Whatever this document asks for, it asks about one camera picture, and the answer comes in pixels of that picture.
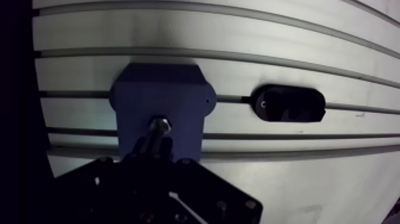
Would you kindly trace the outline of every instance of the white slatwall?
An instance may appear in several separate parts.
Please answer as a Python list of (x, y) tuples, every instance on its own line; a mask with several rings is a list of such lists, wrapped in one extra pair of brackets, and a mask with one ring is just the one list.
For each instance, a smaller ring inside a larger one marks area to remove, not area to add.
[[(138, 1), (34, 0), (33, 7), (41, 10), (40, 16), (33, 18), (34, 47), (45, 56), (35, 61), (39, 89), (71, 94), (108, 91), (130, 62), (190, 63), (200, 66), (220, 96), (249, 96), (258, 86), (273, 83), (318, 89), (330, 104), (400, 110), (400, 26), (346, 1), (165, 0), (161, 1), (164, 8), (155, 9), (151, 4), (144, 8), (134, 5)], [(399, 20), (400, 1), (361, 2)], [(104, 4), (112, 3), (118, 3), (119, 8), (105, 10)], [(215, 10), (206, 12), (204, 7)], [(259, 19), (253, 16), (260, 14), (263, 17)], [(147, 56), (116, 51), (154, 48), (159, 51)], [(71, 49), (80, 53), (70, 53)], [(90, 49), (100, 55), (85, 54)], [(181, 50), (185, 55), (172, 55)], [(254, 57), (268, 57), (285, 66)], [(107, 99), (43, 97), (41, 103), (47, 127), (116, 130), (115, 114)], [(249, 105), (219, 102), (205, 119), (204, 133), (300, 137), (400, 134), (400, 116), (327, 109), (320, 123), (267, 123)], [(49, 138), (60, 146), (117, 147), (113, 136), (50, 133)], [(400, 137), (378, 136), (285, 141), (205, 139), (202, 149), (209, 153), (248, 153), (399, 144)], [(263, 219), (265, 223), (379, 223), (400, 194), (396, 181), (400, 173), (393, 171), (400, 169), (396, 162), (399, 158), (399, 153), (390, 153), (205, 165), (259, 198), (268, 217)], [(259, 188), (254, 187), (257, 180), (262, 180)], [(303, 212), (309, 206), (320, 209)], [(353, 207), (360, 209), (348, 212)]]

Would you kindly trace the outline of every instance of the metal bracket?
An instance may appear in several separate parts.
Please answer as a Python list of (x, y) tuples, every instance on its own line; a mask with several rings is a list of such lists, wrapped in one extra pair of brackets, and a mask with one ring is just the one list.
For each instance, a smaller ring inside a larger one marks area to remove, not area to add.
[(217, 103), (213, 87), (197, 65), (129, 64), (110, 90), (117, 116), (120, 156), (146, 135), (155, 116), (168, 118), (173, 161), (200, 159), (204, 117)]

